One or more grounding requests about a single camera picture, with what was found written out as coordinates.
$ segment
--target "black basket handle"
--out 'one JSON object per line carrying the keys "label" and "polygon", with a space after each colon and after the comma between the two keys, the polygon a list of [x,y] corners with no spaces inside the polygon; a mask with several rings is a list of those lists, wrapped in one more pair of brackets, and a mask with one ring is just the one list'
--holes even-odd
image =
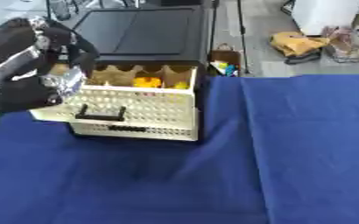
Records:
{"label": "black basket handle", "polygon": [[85,119],[85,120],[99,120],[99,121],[108,121],[108,122],[124,122],[125,118],[123,117],[126,112],[126,107],[121,107],[118,115],[86,115],[88,110],[88,105],[83,104],[79,114],[74,118],[76,119]]}

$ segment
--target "orange object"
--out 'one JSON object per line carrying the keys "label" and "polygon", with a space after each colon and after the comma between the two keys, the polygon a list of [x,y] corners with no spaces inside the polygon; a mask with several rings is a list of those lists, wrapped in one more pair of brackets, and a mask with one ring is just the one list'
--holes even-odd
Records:
{"label": "orange object", "polygon": [[133,80],[133,87],[135,88],[160,88],[162,80],[153,77],[139,77]]}

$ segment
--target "basket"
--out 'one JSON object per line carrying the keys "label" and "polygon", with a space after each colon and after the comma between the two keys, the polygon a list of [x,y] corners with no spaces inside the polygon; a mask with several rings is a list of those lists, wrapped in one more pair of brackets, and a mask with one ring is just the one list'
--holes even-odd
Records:
{"label": "basket", "polygon": [[[54,74],[59,73],[56,69],[59,67],[54,69]],[[38,120],[71,123],[74,132],[80,135],[195,141],[197,75],[196,66],[161,66],[159,70],[133,66],[129,71],[108,66],[95,70],[81,91],[61,105],[31,112]],[[157,77],[163,84],[160,88],[133,87],[135,77]],[[180,81],[185,82],[188,89],[174,89]]]}

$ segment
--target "yellow object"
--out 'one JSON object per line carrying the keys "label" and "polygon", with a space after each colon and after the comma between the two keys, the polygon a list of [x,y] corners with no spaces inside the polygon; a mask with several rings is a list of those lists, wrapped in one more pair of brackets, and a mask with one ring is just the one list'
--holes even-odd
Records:
{"label": "yellow object", "polygon": [[180,81],[177,84],[175,84],[174,88],[176,89],[189,89],[189,85],[187,85],[186,82]]}
{"label": "yellow object", "polygon": [[274,34],[271,45],[286,57],[300,56],[329,44],[329,38],[308,38],[299,32],[286,31]]}
{"label": "yellow object", "polygon": [[226,67],[228,67],[228,66],[229,66],[228,63],[219,63],[219,68],[226,69]]}
{"label": "yellow object", "polygon": [[133,87],[135,88],[160,88],[162,80],[153,77],[139,77],[133,80]]}

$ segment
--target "table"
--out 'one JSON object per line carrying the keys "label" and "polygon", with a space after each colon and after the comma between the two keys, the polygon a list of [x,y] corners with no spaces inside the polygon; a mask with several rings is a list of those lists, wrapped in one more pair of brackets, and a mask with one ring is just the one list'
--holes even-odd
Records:
{"label": "table", "polygon": [[241,91],[211,82],[203,143],[79,139],[6,115],[0,224],[267,223]]}
{"label": "table", "polygon": [[205,139],[0,120],[0,224],[359,223],[359,75],[216,78]]}

